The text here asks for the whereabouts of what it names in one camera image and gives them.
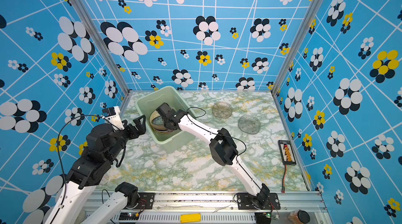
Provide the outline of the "beige bowl plate with leaves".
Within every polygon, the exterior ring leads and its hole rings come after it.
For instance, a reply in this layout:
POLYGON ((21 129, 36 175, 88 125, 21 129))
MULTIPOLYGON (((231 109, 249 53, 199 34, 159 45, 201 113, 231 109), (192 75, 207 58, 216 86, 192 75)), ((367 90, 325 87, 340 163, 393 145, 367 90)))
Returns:
POLYGON ((151 127, 157 131, 157 132, 166 132, 167 128, 164 125, 164 121, 162 116, 157 112, 154 111, 151 115, 150 115, 150 125, 151 127))

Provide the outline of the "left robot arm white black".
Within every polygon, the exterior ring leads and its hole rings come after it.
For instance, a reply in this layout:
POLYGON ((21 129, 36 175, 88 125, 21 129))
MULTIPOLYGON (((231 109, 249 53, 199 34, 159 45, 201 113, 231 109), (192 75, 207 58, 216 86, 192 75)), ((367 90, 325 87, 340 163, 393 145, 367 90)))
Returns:
POLYGON ((100 184, 113 164, 121 166, 118 155, 125 155, 127 142, 146 133, 146 116, 130 124, 121 120, 117 106, 102 110, 103 124, 95 126, 86 137, 87 146, 63 174, 64 186, 60 197, 46 220, 48 224, 73 224, 86 201, 100 184))

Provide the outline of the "clear glass plate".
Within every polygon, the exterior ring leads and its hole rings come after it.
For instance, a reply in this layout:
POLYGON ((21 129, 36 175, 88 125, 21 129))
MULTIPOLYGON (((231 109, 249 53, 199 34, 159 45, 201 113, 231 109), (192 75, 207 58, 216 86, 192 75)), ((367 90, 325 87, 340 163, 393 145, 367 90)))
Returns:
POLYGON ((212 106, 212 114, 218 118, 229 118, 232 116, 233 108, 229 103, 226 102, 216 102, 212 106))
POLYGON ((255 135, 261 129, 261 122, 254 116, 243 115, 238 120, 238 127, 244 133, 255 135))

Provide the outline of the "small teal patterned plate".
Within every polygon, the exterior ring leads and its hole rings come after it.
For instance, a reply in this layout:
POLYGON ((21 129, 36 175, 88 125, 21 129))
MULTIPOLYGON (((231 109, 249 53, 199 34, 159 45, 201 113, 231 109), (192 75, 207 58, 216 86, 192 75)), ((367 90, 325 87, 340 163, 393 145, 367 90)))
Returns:
POLYGON ((154 111, 150 117, 151 119, 151 123, 157 126, 163 126, 164 125, 164 121, 162 116, 157 112, 154 111))

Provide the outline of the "light green plastic bin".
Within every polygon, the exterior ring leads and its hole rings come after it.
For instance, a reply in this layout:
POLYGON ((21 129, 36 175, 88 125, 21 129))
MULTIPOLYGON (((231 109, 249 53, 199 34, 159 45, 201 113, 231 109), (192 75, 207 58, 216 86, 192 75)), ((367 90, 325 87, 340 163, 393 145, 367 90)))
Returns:
POLYGON ((179 94, 176 88, 172 86, 167 86, 158 91, 151 92, 136 101, 136 108, 139 114, 146 117, 145 125, 147 132, 157 145, 163 148, 167 153, 172 153, 194 140, 196 137, 183 131, 161 134, 153 130, 151 127, 151 114, 163 103, 167 103, 176 111, 187 111, 191 116, 195 116, 195 111, 190 108, 190 105, 179 94))

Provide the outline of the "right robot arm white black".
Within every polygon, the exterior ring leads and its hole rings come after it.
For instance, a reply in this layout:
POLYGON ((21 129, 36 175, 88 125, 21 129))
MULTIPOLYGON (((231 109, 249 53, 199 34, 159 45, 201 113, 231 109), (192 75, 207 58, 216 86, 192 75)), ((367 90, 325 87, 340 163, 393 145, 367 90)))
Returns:
POLYGON ((175 111, 167 103, 161 104, 156 111, 161 116, 166 129, 181 130, 206 142, 212 159, 217 164, 230 169, 242 182, 251 197, 254 208, 261 210, 268 207, 273 210, 280 209, 279 200, 271 195, 268 186, 262 183, 243 162, 240 157, 241 153, 234 142, 236 138, 232 137, 227 129, 209 127, 197 121, 189 112, 175 111))

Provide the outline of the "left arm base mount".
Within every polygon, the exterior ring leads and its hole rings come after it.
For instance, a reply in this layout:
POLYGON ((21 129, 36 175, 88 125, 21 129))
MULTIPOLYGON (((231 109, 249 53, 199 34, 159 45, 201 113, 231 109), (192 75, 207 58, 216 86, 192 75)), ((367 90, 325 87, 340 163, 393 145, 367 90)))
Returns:
POLYGON ((156 194, 154 192, 139 192, 138 203, 135 205, 134 209, 152 209, 155 202, 155 195, 156 194))

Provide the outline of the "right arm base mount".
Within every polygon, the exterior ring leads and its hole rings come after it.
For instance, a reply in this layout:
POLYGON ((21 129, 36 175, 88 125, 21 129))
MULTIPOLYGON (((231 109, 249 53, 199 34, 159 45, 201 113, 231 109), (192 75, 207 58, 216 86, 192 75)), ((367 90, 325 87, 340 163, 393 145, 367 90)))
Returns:
POLYGON ((252 196, 249 193, 237 193, 233 197, 239 210, 280 210, 281 204, 276 193, 268 196, 252 196))

